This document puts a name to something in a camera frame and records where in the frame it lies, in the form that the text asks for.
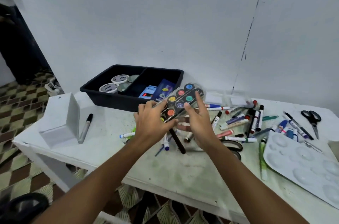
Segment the scissors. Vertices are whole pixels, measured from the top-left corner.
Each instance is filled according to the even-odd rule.
[[[308,121],[311,123],[314,133],[316,134],[317,139],[319,139],[317,123],[321,121],[321,117],[315,111],[301,111],[301,115],[303,115]]]
[[[242,151],[243,147],[240,143],[233,140],[226,140],[224,137],[220,139],[223,144],[227,144],[226,147],[241,161],[241,155],[239,152]],[[203,152],[201,148],[186,148],[187,152]]]

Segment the mixing palette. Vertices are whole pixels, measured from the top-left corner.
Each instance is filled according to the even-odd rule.
[[[179,87],[172,93],[170,93],[165,99],[167,99],[167,105],[161,112],[161,118],[164,122],[168,122],[177,118],[180,115],[186,114],[184,109],[184,103],[192,105],[195,101],[195,92],[198,91],[200,96],[203,96],[203,90],[194,83],[187,83],[184,86]]]
[[[339,209],[339,163],[270,131],[265,162],[292,182]]]

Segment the white box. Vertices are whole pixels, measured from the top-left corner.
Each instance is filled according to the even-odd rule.
[[[80,108],[72,93],[50,97],[38,131],[50,148],[76,144]]]

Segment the right hand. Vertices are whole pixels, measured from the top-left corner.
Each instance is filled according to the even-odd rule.
[[[178,125],[177,128],[182,131],[192,132],[197,145],[206,151],[215,141],[218,141],[218,139],[212,129],[210,114],[197,91],[195,92],[195,96],[199,107],[198,113],[189,103],[185,103],[184,108],[189,115],[189,119],[184,118],[182,122],[189,122],[189,126]]]

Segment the floor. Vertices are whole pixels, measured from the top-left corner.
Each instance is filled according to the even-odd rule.
[[[43,117],[48,101],[44,85],[53,75],[37,73],[30,85],[11,82],[0,87],[0,205],[29,193],[39,192],[47,196],[50,203],[64,192],[43,171],[21,153],[12,139]],[[86,170],[66,165],[76,178],[83,179]],[[121,185],[113,194],[103,211],[133,222],[139,202],[144,194],[138,188]],[[150,224],[229,224],[230,221],[183,205],[168,198],[153,194],[147,205],[143,223]],[[104,224],[97,218],[95,224]]]

